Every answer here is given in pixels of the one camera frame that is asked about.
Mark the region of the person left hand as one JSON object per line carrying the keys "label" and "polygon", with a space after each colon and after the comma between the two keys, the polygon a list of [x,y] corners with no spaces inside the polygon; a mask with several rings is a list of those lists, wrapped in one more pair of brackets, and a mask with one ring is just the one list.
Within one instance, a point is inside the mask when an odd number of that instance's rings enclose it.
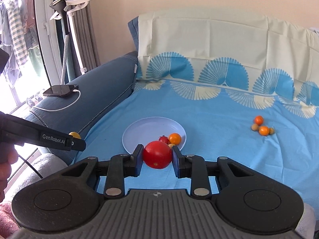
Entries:
{"label": "person left hand", "polygon": [[4,190],[8,185],[8,178],[11,175],[11,166],[15,164],[18,160],[18,153],[12,144],[1,143],[1,153],[7,154],[7,160],[4,163],[1,163],[0,169],[0,178],[1,178],[1,197],[0,201],[2,202],[5,198]]}

